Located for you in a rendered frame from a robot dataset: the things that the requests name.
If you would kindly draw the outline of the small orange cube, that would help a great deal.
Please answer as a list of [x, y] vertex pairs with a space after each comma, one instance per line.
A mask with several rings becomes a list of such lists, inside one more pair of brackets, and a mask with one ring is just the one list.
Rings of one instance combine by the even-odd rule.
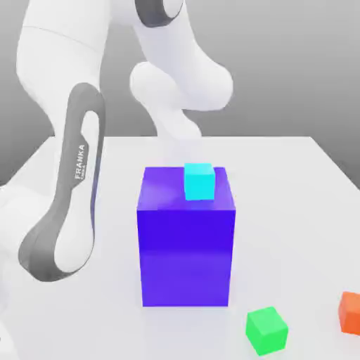
[[360, 336], [360, 294], [343, 292], [338, 307], [338, 316], [343, 333]]

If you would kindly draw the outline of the large blue box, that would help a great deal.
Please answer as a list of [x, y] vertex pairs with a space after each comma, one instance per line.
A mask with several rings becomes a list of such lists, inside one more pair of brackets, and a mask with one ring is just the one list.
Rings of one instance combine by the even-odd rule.
[[214, 200], [187, 201], [183, 168], [145, 168], [136, 209], [145, 307], [228, 305], [236, 207], [226, 170], [214, 172]]

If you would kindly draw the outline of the small cyan cube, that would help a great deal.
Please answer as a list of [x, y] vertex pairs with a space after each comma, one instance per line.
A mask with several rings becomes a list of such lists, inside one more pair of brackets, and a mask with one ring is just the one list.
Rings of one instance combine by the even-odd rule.
[[186, 200], [214, 200], [215, 171], [210, 163], [184, 165], [184, 192]]

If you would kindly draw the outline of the small green cube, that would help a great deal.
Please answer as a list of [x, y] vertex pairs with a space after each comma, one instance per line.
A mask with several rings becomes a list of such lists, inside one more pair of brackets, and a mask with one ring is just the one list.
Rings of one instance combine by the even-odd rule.
[[283, 350], [288, 331], [287, 323], [274, 307], [247, 313], [245, 334], [259, 356]]

